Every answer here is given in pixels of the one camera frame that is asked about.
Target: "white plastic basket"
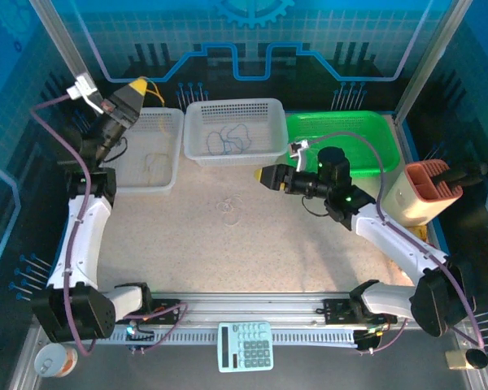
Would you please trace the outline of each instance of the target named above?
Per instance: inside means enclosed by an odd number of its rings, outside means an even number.
[[[176,183],[185,116],[175,108],[143,108],[137,122],[124,133],[129,147],[104,167],[115,168],[117,193],[168,195]],[[124,149],[116,146],[108,158]]]
[[[276,99],[195,102],[186,110],[185,156],[201,167],[274,164],[287,142]]]

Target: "calculator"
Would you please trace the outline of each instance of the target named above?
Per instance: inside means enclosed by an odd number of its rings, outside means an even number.
[[[273,368],[271,326],[265,321],[220,323],[217,357],[220,372],[271,370]]]

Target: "green plastic basket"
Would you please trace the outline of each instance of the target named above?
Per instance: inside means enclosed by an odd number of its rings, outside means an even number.
[[[399,152],[385,119],[371,111],[314,112],[291,115],[287,119],[290,142],[312,140],[332,132],[353,132],[367,139],[380,154],[385,172],[392,171],[399,164]],[[318,152],[328,146],[345,151],[351,162],[351,176],[365,177],[380,174],[373,152],[361,141],[351,136],[337,136],[312,145],[306,151],[306,171],[318,169]],[[287,156],[288,163],[296,162]]]

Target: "pen holder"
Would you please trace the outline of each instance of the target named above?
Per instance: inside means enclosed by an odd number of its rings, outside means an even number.
[[[451,190],[445,182],[436,186],[430,179],[449,169],[438,159],[406,165],[383,199],[383,209],[404,227],[427,224],[463,195],[460,186]]]

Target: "gear logo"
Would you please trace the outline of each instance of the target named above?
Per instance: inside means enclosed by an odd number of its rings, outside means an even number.
[[[266,27],[267,22],[276,23],[277,17],[285,16],[285,9],[293,5],[293,0],[216,0],[215,7],[228,23],[254,28]]]
[[[28,0],[0,0],[0,21],[16,40],[29,31],[31,18]]]

